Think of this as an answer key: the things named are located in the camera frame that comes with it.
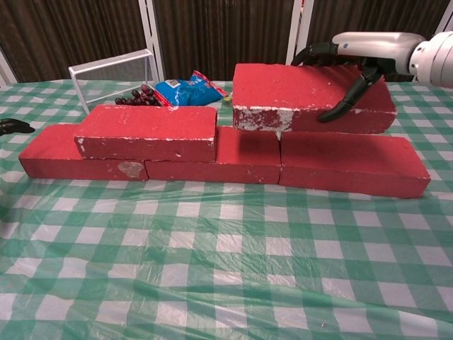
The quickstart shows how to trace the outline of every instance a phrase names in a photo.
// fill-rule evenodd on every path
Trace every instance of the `chip bag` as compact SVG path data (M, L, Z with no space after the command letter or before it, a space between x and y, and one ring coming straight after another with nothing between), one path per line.
M163 106L203 106L228 93L215 86L204 74L194 71L188 81L165 80L156 85L154 96Z

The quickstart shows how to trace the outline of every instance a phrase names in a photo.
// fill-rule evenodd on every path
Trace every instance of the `brown curtain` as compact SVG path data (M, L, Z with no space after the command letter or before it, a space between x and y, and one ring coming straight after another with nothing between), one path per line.
M166 78L233 78L238 62L285 63L293 0L154 0Z
M146 47L137 0L0 0L0 46L19 81Z
M411 32L430 39L449 0L315 0L307 44L346 31ZM411 80L386 76L389 81Z

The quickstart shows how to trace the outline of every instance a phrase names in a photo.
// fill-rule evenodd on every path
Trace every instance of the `grapes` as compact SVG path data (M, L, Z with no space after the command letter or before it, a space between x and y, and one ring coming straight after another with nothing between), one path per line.
M150 91L152 91L151 87L149 87L148 85L146 84L143 84L142 87L141 87L141 90L144 94L147 94L149 93Z
M117 105L130 105L130 106L161 106L159 101L154 97L154 90L146 84L143 84L140 89L132 90L132 97L124 98L117 97L115 98L115 103Z

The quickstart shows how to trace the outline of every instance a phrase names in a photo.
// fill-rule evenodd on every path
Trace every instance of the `checkered tablecloth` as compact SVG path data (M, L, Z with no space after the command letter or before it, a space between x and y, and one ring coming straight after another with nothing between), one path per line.
M389 133L432 177L419 200L31 180L33 136L0 137L0 339L453 339L453 93L389 88ZM39 132L84 114L64 80L0 89L7 117Z

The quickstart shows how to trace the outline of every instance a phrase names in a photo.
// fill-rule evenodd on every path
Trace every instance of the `white paint residue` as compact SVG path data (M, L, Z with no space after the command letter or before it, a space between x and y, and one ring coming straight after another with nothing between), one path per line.
M278 116L280 117L280 129L279 131L290 131L292 116L294 112L288 110L279 110L277 111Z
M270 121L263 111L277 111L277 117ZM293 110L284 108L274 108L263 110L262 108L244 108L239 113L236 128L240 130L260 130L260 131L291 131Z
M154 141L154 140L165 140L167 142L172 142L172 141L181 141L181 140L190 140L190 141L194 141L194 140L204 140L204 141L207 141L207 142L213 142L214 141L214 138L213 137L209 137L209 138L153 138L153 137L141 137L141 138L137 138L137 137L118 137L120 138L121 140L127 140L128 143L133 143L137 140L147 140L147 141Z
M277 111L277 110L286 110L294 111L298 110L297 108L282 108L281 106L244 106L244 105L235 105L233 106L235 110L247 111L247 110L260 110L260 111Z
M138 179L140 173L144 169L143 164L137 163L136 161L124 161L118 164L118 169L131 179Z
M120 123L121 124L127 124L127 121L129 120L129 115L127 113L121 113L120 115Z
M362 113L362 112L365 112L365 113L370 113L370 114L376 114L376 113L382 113L382 111L371 111L371 110L365 110L363 108L353 108L351 109L351 112L355 113L356 115L358 113ZM390 114L390 115L396 115L396 111L392 111L392 112L385 112L386 114Z
M83 144L83 143L84 143L84 139L83 139L83 138L78 138L78 139L77 139L77 142L78 142L79 145L80 145L80 150L81 150L82 152L85 152L85 148L84 148L84 144Z

